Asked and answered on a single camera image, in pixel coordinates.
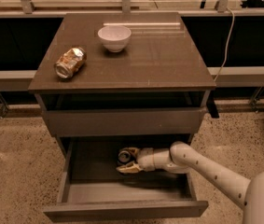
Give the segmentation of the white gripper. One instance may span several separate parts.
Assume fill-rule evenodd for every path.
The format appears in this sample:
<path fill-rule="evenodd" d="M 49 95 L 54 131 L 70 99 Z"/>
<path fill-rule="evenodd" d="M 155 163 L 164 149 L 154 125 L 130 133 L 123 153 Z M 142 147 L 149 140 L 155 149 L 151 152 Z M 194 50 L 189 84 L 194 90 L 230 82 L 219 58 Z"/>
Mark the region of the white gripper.
<path fill-rule="evenodd" d="M 137 163 L 131 161 L 121 165 L 117 171 L 122 174 L 137 174 L 142 171 L 152 172 L 154 170 L 154 156 L 152 148 L 139 149 L 138 147 L 125 147 L 119 151 L 119 154 L 129 153 L 131 156 L 137 156 Z"/>

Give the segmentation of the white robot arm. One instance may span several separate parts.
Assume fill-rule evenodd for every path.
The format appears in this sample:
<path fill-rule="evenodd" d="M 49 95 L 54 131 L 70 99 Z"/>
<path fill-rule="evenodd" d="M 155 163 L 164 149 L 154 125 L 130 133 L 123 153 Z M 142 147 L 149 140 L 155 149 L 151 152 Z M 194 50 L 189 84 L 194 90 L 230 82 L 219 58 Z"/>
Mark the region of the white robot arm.
<path fill-rule="evenodd" d="M 264 172 L 247 179 L 177 141 L 168 148 L 124 147 L 118 152 L 122 174 L 195 170 L 243 210 L 243 224 L 264 224 Z"/>

